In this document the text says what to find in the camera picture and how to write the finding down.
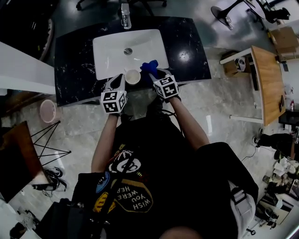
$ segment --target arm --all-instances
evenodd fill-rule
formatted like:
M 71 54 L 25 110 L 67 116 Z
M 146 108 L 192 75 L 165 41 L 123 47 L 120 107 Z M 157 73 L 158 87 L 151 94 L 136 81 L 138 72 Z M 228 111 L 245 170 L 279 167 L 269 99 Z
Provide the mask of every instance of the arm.
M 295 158 L 295 141 L 292 141 L 292 147 L 291 147 L 291 159 L 294 160 Z
M 169 99 L 177 118 L 180 127 L 183 130 L 185 138 L 189 141 L 194 150 L 201 146 L 209 144 L 209 139 L 205 131 L 200 127 L 195 118 L 189 113 L 186 107 L 177 97 Z
M 118 116 L 110 114 L 100 136 L 98 145 L 94 151 L 92 161 L 92 173 L 105 171 L 108 160 L 111 157 L 115 130 Z

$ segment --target black marble countertop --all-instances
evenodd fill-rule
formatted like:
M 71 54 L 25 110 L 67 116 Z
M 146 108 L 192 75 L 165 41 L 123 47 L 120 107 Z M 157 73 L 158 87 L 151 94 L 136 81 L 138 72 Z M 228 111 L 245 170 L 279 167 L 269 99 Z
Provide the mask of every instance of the black marble countertop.
M 192 19 L 179 17 L 131 17 L 129 31 L 159 29 L 167 55 L 168 70 L 178 84 L 210 79 L 206 55 Z M 55 88 L 58 106 L 84 103 L 99 98 L 107 80 L 97 80 L 93 39 L 125 32 L 120 20 L 99 23 L 57 38 Z M 127 91 L 149 88 L 145 81 L 126 85 Z

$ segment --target drain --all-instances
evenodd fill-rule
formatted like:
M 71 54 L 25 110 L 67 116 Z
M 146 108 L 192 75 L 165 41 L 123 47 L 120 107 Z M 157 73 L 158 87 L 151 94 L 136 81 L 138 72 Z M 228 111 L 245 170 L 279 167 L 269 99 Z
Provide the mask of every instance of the drain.
M 133 50 L 131 48 L 125 48 L 123 51 L 123 53 L 125 53 L 125 55 L 127 55 L 127 56 L 131 55 L 132 52 L 133 52 Z

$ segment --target sink basin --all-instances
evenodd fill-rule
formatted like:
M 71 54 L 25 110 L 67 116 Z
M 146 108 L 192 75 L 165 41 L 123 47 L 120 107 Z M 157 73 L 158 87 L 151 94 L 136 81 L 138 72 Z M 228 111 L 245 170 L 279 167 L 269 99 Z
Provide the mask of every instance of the sink basin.
M 93 40 L 95 72 L 98 80 L 138 71 L 144 62 L 157 60 L 159 68 L 169 67 L 161 33 L 158 29 L 121 32 Z

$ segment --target vanity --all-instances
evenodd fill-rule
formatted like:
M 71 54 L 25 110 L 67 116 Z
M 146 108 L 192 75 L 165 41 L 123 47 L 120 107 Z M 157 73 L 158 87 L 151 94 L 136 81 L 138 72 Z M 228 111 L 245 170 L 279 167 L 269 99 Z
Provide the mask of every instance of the vanity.
M 129 30 L 124 29 L 120 20 L 99 23 L 56 39 L 55 88 L 58 106 L 100 99 L 110 77 L 132 67 L 138 68 L 138 62 L 141 66 L 146 61 L 157 60 L 158 68 L 169 70 L 178 84 L 211 78 L 192 19 L 132 16 L 131 23 Z M 127 46 L 132 38 L 139 39 L 139 42 L 130 52 L 132 49 Z M 126 85 L 128 92 L 149 88 L 152 85 L 142 78 L 136 85 Z

